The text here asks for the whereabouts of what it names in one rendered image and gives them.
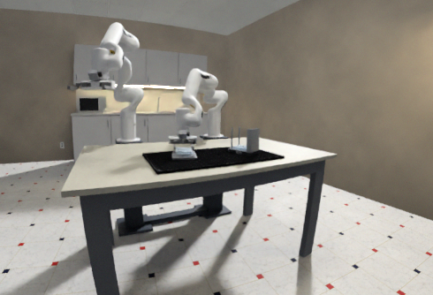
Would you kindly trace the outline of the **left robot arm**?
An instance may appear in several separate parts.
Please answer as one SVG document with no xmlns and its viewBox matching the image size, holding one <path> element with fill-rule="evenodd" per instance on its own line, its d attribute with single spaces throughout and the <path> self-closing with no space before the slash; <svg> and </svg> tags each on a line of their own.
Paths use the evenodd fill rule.
<svg viewBox="0 0 433 295">
<path fill-rule="evenodd" d="M 179 135 L 180 139 L 186 139 L 186 136 L 190 136 L 190 127 L 201 125 L 203 110 L 199 102 L 195 100 L 197 93 L 203 94 L 202 99 L 205 103 L 216 103 L 216 107 L 208 111 L 208 134 L 203 136 L 207 138 L 224 137 L 220 134 L 221 109 L 228 101 L 228 94 L 225 91 L 216 91 L 214 88 L 217 85 L 218 81 L 215 76 L 199 69 L 190 71 L 181 101 L 183 104 L 195 108 L 195 113 L 190 114 L 188 108 L 176 109 L 176 134 Z"/>
</svg>

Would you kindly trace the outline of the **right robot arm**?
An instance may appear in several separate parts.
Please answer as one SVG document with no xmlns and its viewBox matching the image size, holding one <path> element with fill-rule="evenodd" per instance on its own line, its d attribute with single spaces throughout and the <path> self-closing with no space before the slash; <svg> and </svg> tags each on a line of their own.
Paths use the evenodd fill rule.
<svg viewBox="0 0 433 295">
<path fill-rule="evenodd" d="M 114 99 L 117 102 L 131 103 L 120 111 L 121 139 L 117 139 L 117 142 L 141 140 L 136 138 L 135 111 L 142 101 L 144 93 L 140 87 L 124 86 L 132 76 L 132 66 L 123 53 L 134 52 L 139 47 L 139 41 L 134 35 L 126 32 L 121 24 L 113 23 L 103 37 L 100 48 L 92 50 L 92 70 L 88 72 L 89 79 L 108 80 L 110 78 L 108 72 L 118 70 L 118 83 L 114 91 Z"/>
</svg>

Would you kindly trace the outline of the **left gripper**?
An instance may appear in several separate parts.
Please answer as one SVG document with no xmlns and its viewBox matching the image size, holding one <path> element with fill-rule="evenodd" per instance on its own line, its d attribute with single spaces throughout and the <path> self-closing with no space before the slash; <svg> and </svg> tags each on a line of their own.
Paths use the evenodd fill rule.
<svg viewBox="0 0 433 295">
<path fill-rule="evenodd" d="M 169 136 L 169 144 L 173 144 L 173 150 L 176 150 L 175 144 L 191 144 L 191 149 L 194 149 L 193 144 L 197 144 L 196 136 L 186 136 L 186 139 L 180 139 L 178 135 Z"/>
</svg>

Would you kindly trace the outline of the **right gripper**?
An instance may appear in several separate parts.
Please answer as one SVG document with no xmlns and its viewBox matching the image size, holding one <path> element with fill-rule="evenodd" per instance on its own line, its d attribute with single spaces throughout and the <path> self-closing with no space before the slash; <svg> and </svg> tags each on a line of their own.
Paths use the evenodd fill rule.
<svg viewBox="0 0 433 295">
<path fill-rule="evenodd" d="M 85 89 L 85 90 L 90 90 L 90 89 L 94 89 L 94 90 L 96 90 L 96 89 L 106 90 L 108 88 L 109 89 L 115 89 L 115 81 L 113 81 L 113 80 L 81 81 L 81 83 L 76 83 L 76 87 L 67 86 L 67 89 L 74 91 L 74 88 L 75 89 L 79 89 L 79 87 L 81 87 L 81 89 Z"/>
</svg>

